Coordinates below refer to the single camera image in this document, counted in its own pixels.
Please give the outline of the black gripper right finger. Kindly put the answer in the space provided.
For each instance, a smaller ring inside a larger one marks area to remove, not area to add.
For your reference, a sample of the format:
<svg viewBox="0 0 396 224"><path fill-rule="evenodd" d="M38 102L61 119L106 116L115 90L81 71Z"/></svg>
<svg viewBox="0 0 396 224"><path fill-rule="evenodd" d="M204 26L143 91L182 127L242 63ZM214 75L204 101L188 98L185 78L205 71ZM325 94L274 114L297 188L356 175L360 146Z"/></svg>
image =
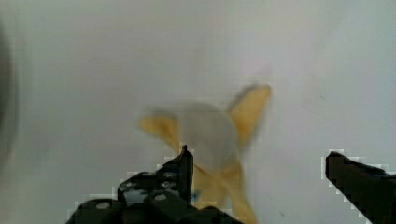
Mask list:
<svg viewBox="0 0 396 224"><path fill-rule="evenodd" d="M334 151L325 163L326 178L372 224L395 224L395 175Z"/></svg>

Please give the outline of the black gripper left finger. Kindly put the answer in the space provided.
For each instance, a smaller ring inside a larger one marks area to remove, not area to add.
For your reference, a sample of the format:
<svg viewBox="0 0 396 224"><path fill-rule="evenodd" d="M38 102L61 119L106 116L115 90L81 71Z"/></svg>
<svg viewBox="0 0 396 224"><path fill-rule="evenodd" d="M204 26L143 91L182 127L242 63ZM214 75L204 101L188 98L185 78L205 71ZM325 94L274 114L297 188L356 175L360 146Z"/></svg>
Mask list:
<svg viewBox="0 0 396 224"><path fill-rule="evenodd" d="M116 199L82 203L65 224L243 224L214 206L191 205L193 156L186 147L155 172L121 182Z"/></svg>

